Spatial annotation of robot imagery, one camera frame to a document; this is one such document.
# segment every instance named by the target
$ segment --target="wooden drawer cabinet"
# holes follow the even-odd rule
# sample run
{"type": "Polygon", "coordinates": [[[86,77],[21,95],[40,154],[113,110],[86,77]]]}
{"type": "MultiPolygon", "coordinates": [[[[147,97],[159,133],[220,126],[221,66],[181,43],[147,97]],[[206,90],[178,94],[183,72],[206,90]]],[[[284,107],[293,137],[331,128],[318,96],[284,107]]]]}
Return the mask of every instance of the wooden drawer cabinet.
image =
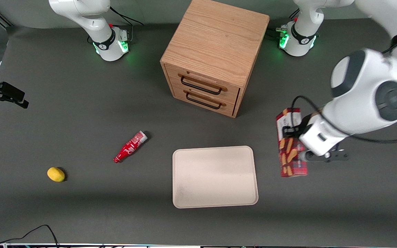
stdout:
{"type": "Polygon", "coordinates": [[[216,98],[227,102],[236,102],[237,100],[238,87],[219,82],[218,80],[191,74],[191,72],[185,69],[176,69],[169,65],[165,65],[165,68],[172,87],[197,91],[212,99],[216,98]]]}
{"type": "Polygon", "coordinates": [[[236,117],[269,16],[192,0],[160,63],[179,100],[236,117]]]}

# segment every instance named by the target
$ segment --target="black metal handle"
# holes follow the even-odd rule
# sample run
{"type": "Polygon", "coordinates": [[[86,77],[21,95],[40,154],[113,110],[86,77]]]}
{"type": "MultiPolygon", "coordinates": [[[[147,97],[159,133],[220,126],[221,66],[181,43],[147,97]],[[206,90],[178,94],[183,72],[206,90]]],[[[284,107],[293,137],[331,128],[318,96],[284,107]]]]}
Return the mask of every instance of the black metal handle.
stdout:
{"type": "Polygon", "coordinates": [[[194,89],[201,90],[201,91],[205,91],[206,93],[213,94],[213,95],[218,95],[218,94],[220,94],[220,93],[222,92],[222,88],[221,88],[221,87],[220,87],[220,89],[219,89],[217,92],[215,92],[215,91],[210,91],[210,90],[208,90],[208,89],[201,88],[201,87],[199,87],[199,86],[195,86],[195,85],[192,85],[192,84],[190,84],[190,83],[186,83],[186,82],[183,81],[184,79],[185,79],[185,76],[182,76],[181,79],[180,79],[180,81],[182,82],[182,84],[183,84],[183,85],[186,85],[186,86],[189,86],[189,87],[192,87],[192,88],[194,88],[194,89]]]}
{"type": "Polygon", "coordinates": [[[215,106],[213,106],[213,105],[210,105],[210,104],[207,104],[207,103],[204,103],[204,102],[201,102],[201,101],[192,99],[192,98],[190,98],[190,97],[188,97],[188,96],[189,96],[189,92],[186,92],[186,99],[188,99],[188,100],[191,101],[191,102],[196,102],[196,103],[198,103],[198,104],[201,104],[201,105],[203,105],[203,106],[206,106],[206,107],[208,107],[208,108],[212,108],[212,109],[217,110],[217,109],[219,109],[219,108],[222,106],[222,103],[219,103],[219,104],[218,104],[218,107],[215,107],[215,106]]]}

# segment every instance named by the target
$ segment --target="beige tray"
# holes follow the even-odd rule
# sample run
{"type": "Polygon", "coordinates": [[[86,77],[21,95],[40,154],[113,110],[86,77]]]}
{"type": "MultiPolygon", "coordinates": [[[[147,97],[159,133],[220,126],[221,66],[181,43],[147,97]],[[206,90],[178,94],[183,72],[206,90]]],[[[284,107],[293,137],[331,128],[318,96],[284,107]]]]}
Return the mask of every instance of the beige tray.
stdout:
{"type": "Polygon", "coordinates": [[[172,155],[175,207],[243,206],[257,201],[254,154],[250,147],[179,149],[172,155]]]}

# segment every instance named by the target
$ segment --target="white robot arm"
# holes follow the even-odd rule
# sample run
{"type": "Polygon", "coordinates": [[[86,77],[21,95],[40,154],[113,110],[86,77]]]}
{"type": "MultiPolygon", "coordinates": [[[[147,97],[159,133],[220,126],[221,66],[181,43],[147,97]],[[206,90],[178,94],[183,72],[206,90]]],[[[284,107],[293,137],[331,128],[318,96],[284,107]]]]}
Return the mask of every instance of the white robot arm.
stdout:
{"type": "MultiPolygon", "coordinates": [[[[356,4],[397,40],[397,0],[356,0],[356,4]]],[[[343,58],[332,73],[331,89],[334,99],[323,107],[323,116],[313,115],[299,137],[317,156],[350,135],[397,122],[397,48],[388,57],[363,49],[343,58]]]]}
{"type": "Polygon", "coordinates": [[[348,6],[354,0],[293,0],[299,7],[298,20],[288,22],[277,29],[283,33],[279,48],[292,56],[303,56],[316,38],[316,31],[324,20],[321,8],[348,6]]]}
{"type": "Polygon", "coordinates": [[[98,16],[110,9],[110,0],[49,0],[55,13],[79,24],[93,40],[96,52],[106,61],[115,61],[129,50],[128,33],[110,27],[98,16]]]}

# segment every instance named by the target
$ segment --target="dark gray tabletop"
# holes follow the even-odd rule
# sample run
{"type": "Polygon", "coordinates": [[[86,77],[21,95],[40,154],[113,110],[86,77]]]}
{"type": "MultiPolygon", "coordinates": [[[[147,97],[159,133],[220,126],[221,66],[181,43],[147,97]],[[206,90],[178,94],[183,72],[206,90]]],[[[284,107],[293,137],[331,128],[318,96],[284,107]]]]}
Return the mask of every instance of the dark gray tabletop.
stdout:
{"type": "MultiPolygon", "coordinates": [[[[303,58],[266,38],[233,119],[171,96],[159,59],[175,27],[135,27],[131,52],[115,62],[96,55],[82,28],[12,31],[0,81],[25,91],[30,106],[0,104],[0,241],[49,224],[62,243],[397,247],[397,144],[347,139],[348,162],[310,163],[308,176],[281,178],[275,130],[298,94],[331,99],[341,58],[385,49],[383,29],[368,19],[325,21],[303,58]],[[139,130],[152,138],[115,164],[139,130]],[[257,204],[173,206],[176,149],[238,145],[254,151],[257,204]],[[68,181],[52,182],[51,166],[68,181]]],[[[397,124],[369,136],[397,137],[397,124]]],[[[39,230],[25,242],[52,239],[39,230]]]]}

